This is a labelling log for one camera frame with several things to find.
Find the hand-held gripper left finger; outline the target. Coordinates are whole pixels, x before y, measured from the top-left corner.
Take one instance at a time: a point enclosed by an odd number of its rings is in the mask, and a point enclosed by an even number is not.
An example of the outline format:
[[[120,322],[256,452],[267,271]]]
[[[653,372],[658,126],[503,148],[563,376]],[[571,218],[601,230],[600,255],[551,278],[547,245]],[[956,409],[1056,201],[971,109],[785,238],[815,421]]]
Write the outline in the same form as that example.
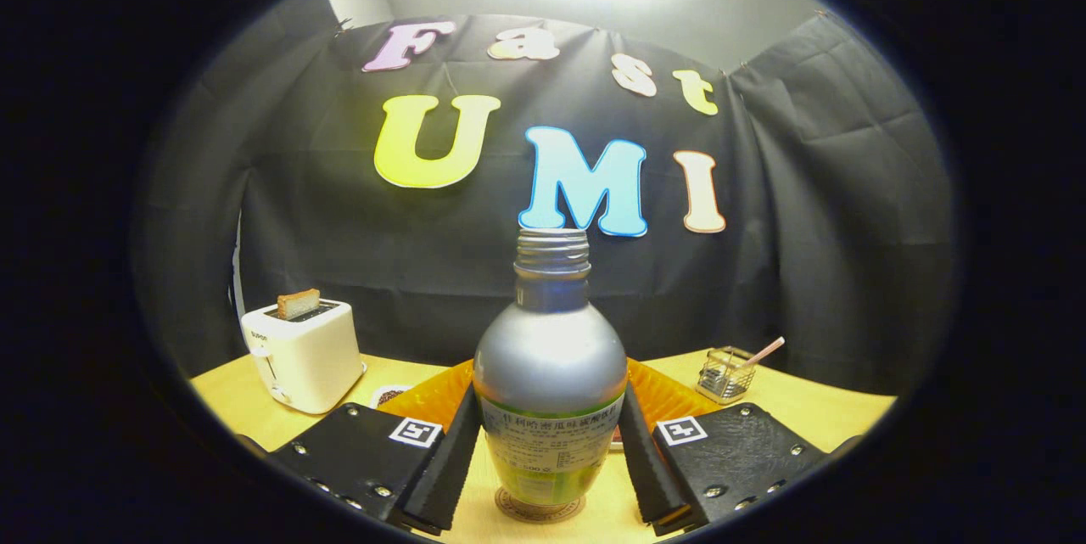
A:
[[[346,402],[267,457],[353,513],[439,536],[453,524],[481,423],[465,360],[376,408]]]

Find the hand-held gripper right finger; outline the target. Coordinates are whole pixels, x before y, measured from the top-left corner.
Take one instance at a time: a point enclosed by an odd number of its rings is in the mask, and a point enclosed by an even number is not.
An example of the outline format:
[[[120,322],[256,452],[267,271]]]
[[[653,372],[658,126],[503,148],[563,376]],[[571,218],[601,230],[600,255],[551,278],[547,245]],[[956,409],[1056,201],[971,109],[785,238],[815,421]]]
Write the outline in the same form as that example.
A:
[[[720,407],[637,360],[619,432],[641,521],[657,536],[736,519],[859,444],[819,450],[752,402]]]

